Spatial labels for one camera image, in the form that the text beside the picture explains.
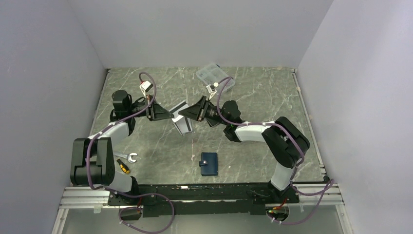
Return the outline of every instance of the marble tabletop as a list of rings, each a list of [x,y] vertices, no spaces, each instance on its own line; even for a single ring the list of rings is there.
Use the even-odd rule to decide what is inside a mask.
[[[202,95],[207,96],[205,85],[195,75],[199,69],[110,69],[93,132],[97,133],[108,125],[114,91],[124,89],[132,95],[133,100],[142,96],[139,72],[146,71],[152,75],[158,88],[156,100],[169,110],[183,100],[193,105]],[[322,181],[319,160],[290,69],[222,69],[235,78],[235,86],[222,95],[221,103],[236,100],[241,118],[245,121],[272,121],[281,116],[287,117],[311,143],[296,181]],[[124,162],[131,170],[130,175],[136,177],[140,184],[242,183],[268,182],[271,179],[276,161],[265,143],[230,142],[223,133],[223,125],[210,128],[206,121],[192,121],[192,126],[193,133],[181,136],[171,119],[151,122],[146,117],[137,118],[134,132],[115,145],[113,150],[138,153],[135,163]],[[201,152],[218,153],[218,176],[201,176],[198,165]]]

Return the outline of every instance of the screwdriver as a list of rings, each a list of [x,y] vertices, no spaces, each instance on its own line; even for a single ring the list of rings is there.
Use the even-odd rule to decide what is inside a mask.
[[[117,163],[119,163],[120,169],[122,169],[123,172],[125,172],[126,174],[129,174],[131,171],[129,170],[129,167],[126,166],[121,160],[120,158],[118,158],[116,160]]]

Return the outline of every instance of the wallet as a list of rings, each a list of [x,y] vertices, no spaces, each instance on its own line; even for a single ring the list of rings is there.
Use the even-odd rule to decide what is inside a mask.
[[[202,176],[217,176],[218,175],[218,154],[217,153],[201,153],[201,161],[199,161]]]

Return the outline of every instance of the clear plastic box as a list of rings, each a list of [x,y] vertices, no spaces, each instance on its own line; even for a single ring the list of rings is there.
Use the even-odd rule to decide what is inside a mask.
[[[213,84],[215,82],[219,82],[220,80],[224,79],[225,77],[228,77],[228,75],[217,65],[214,63],[211,63],[199,71],[197,71],[196,76],[203,82],[205,85]],[[226,81],[222,82],[218,88],[216,88],[217,93],[219,93],[224,86]],[[225,89],[223,90],[223,93],[225,93],[228,89],[230,89],[232,86],[235,85],[235,80],[231,79],[229,83],[225,86]]]

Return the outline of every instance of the metal frame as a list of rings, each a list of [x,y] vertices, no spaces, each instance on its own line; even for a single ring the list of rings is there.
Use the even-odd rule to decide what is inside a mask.
[[[327,175],[324,164],[321,159],[321,155],[319,152],[318,144],[313,132],[313,128],[311,126],[310,117],[308,115],[307,109],[305,108],[304,100],[301,94],[301,89],[297,81],[297,70],[291,69],[291,73],[294,79],[294,82],[297,87],[297,92],[300,97],[300,101],[303,106],[305,118],[307,120],[307,124],[310,129],[311,139],[313,140],[314,147],[316,149],[317,157],[319,159],[321,173],[323,175]],[[93,127],[95,124],[97,112],[99,109],[99,105],[101,103],[104,90],[106,88],[106,84],[108,81],[108,74],[110,73],[110,69],[108,69],[105,82],[102,88],[101,96],[99,99],[99,103],[97,105],[95,116],[93,119],[92,127],[90,130],[90,135],[93,133]],[[322,183],[297,183],[294,184],[300,191],[304,193],[314,193],[320,191],[324,188],[324,184]],[[93,209],[94,213],[99,213],[101,209],[120,209],[125,208],[127,206],[108,206],[108,199],[109,199],[110,192],[104,190],[92,190],[89,187],[66,187],[62,199],[60,201],[59,210],[57,212],[57,217],[55,220],[55,225],[52,230],[52,234],[61,234],[63,231],[63,227],[66,221],[67,214],[70,209]],[[300,203],[289,203],[289,206],[300,206],[301,211],[303,211],[304,206],[314,206],[318,199],[319,195],[317,196],[302,196],[299,195]],[[210,202],[217,202],[220,200],[209,200]],[[181,202],[194,202],[194,200],[181,200]],[[273,207],[279,204],[266,204],[266,207]],[[331,189],[324,195],[320,205],[335,205],[337,214],[341,223],[341,227],[343,229],[344,234],[353,234],[353,229],[351,227],[351,223],[349,217],[347,215],[345,205],[341,196],[340,189],[338,184],[334,184]]]

